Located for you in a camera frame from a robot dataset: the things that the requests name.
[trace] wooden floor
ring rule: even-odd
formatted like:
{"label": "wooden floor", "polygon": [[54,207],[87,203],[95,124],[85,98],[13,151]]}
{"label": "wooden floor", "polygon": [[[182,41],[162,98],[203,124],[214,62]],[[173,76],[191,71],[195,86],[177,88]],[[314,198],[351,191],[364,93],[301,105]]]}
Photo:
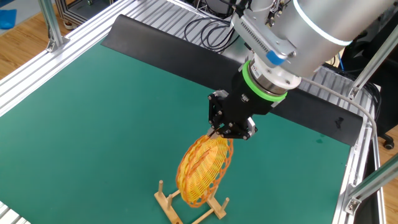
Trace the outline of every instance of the wooden floor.
{"label": "wooden floor", "polygon": [[[68,33],[59,18],[58,23],[60,24],[61,33],[63,35]],[[43,51],[47,46],[47,42],[47,28],[41,14],[0,35],[0,79]],[[388,151],[383,148],[383,140],[379,138],[382,163],[385,163],[394,154],[398,153],[398,126],[389,131],[388,134],[394,138],[397,146],[395,149]],[[384,187],[384,198],[386,201],[387,223],[398,223],[398,178]]]}

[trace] black cable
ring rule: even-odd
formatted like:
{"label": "black cable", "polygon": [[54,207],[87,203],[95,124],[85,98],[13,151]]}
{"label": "black cable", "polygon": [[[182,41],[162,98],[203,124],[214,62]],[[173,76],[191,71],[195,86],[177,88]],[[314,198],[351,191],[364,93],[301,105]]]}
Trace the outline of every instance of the black cable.
{"label": "black cable", "polygon": [[284,3],[284,8],[287,7],[288,3],[291,2],[292,0],[288,0],[286,3]]}
{"label": "black cable", "polygon": [[[225,29],[225,28],[228,28],[228,27],[231,25],[231,21],[225,21],[225,20],[222,20],[222,19],[219,19],[219,18],[212,18],[212,17],[199,18],[199,19],[195,19],[195,20],[189,22],[189,23],[185,26],[185,28],[184,28],[184,38],[185,38],[187,41],[189,41],[189,40],[188,40],[188,37],[187,37],[187,30],[188,30],[188,28],[189,28],[190,26],[192,26],[194,23],[196,23],[196,22],[199,23],[199,22],[204,21],[204,20],[210,20],[210,22],[208,22],[208,23],[202,28],[202,30],[200,31],[200,40],[201,40],[201,44],[202,44],[205,48],[207,48],[207,49],[209,49],[209,50],[213,50],[213,51],[215,51],[215,52],[222,52],[222,51],[224,51],[225,49],[227,49],[229,46],[231,46],[232,44],[234,44],[234,43],[237,41],[237,39],[238,39],[239,36],[237,36],[237,38],[235,38],[235,40],[233,40],[232,42],[230,42],[230,41],[231,41],[231,38],[232,38],[232,36],[233,36],[233,33],[234,33],[234,29],[231,29],[231,30],[227,33],[227,35],[226,35],[221,41],[211,44],[211,43],[210,43],[210,35],[211,35],[212,33],[214,33],[214,31],[216,31],[216,30],[218,30],[218,29]],[[213,24],[216,23],[216,22],[220,22],[220,23],[222,23],[222,24],[224,24],[224,25],[216,26],[216,27],[211,28],[211,29],[207,32],[207,34],[205,35],[205,31],[207,30],[207,28],[209,28],[211,25],[213,25]]]}
{"label": "black cable", "polygon": [[224,50],[227,49],[229,46],[233,45],[238,39],[239,39],[239,36],[237,36],[237,37],[234,39],[234,41],[232,41],[232,43],[228,44],[225,48],[223,48],[223,49],[217,51],[216,53],[220,53],[220,52],[224,51]]}
{"label": "black cable", "polygon": [[[356,76],[350,74],[350,72],[358,72],[358,71],[362,71],[363,68],[361,69],[357,69],[357,70],[351,70],[351,71],[342,71],[339,68],[336,68],[336,70],[338,70],[338,73],[352,81],[355,81],[355,79],[357,79]],[[380,115],[380,108],[381,108],[381,94],[379,89],[377,88],[377,86],[373,83],[365,83],[365,85],[363,86],[363,88],[371,95],[371,98],[373,100],[374,103],[374,120],[377,121],[379,115]]]}

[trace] screw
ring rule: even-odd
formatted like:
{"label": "screw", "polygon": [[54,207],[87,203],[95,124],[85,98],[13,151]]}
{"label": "screw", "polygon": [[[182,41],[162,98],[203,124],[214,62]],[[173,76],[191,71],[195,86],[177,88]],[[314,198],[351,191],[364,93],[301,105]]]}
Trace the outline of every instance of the screw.
{"label": "screw", "polygon": [[296,57],[296,52],[292,52],[289,54],[289,57]]}

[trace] black panel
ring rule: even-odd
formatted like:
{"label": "black panel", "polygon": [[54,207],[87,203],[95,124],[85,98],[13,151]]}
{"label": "black panel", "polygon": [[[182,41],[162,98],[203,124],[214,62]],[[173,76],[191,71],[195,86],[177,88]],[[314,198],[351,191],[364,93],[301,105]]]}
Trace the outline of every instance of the black panel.
{"label": "black panel", "polygon": [[[123,15],[102,45],[214,90],[230,91],[232,77],[241,66]],[[299,89],[289,91],[271,112],[350,146],[363,122],[362,117]]]}

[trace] wooden stand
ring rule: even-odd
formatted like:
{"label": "wooden stand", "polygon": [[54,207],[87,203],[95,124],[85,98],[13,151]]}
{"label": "wooden stand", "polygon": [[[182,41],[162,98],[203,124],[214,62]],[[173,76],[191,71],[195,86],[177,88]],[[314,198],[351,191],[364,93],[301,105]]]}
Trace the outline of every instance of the wooden stand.
{"label": "wooden stand", "polygon": [[[229,202],[229,198],[226,198],[223,205],[221,206],[217,200],[214,198],[217,189],[212,193],[212,195],[207,200],[207,204],[210,206],[210,210],[208,210],[205,214],[195,220],[192,224],[198,224],[203,221],[207,216],[212,214],[213,212],[219,219],[222,219],[225,215],[225,207]],[[155,193],[155,198],[159,205],[162,207],[164,213],[166,213],[167,218],[172,222],[172,224],[183,224],[180,217],[178,217],[177,213],[173,209],[172,200],[175,196],[179,195],[180,191],[176,191],[173,194],[170,194],[167,198],[163,194],[163,180],[159,181],[159,190]]]}

